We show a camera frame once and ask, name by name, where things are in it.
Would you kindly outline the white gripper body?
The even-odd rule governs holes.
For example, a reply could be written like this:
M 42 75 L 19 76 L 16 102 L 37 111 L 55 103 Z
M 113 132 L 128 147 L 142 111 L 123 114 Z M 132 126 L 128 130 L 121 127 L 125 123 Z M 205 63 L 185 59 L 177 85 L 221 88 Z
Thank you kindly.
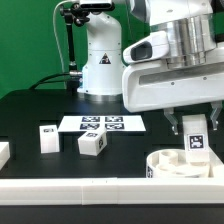
M 164 60 L 130 65 L 122 90 L 130 112 L 224 100 L 224 44 L 209 51 L 198 66 L 168 70 Z

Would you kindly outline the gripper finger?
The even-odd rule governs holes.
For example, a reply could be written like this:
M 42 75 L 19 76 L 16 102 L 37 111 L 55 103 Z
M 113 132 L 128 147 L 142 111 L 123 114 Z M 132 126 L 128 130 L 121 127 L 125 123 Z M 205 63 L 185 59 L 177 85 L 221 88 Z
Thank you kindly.
M 212 112 L 210 115 L 210 120 L 212 123 L 212 128 L 216 130 L 218 128 L 218 117 L 222 111 L 222 102 L 214 101 L 211 103 Z
M 170 122 L 174 134 L 177 135 L 178 134 L 178 120 L 174 116 L 174 109 L 173 108 L 165 108 L 164 116 Z

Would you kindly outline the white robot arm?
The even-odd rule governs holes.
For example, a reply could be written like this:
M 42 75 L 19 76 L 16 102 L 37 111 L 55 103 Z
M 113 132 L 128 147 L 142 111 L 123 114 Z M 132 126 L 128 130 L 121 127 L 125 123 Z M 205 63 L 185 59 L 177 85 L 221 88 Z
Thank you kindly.
M 150 34 L 121 48 L 121 25 L 105 11 L 111 0 L 80 0 L 88 15 L 88 61 L 79 91 L 94 101 L 121 96 L 130 112 L 209 102 L 217 117 L 224 101 L 224 41 L 215 40 L 211 0 L 129 0 Z

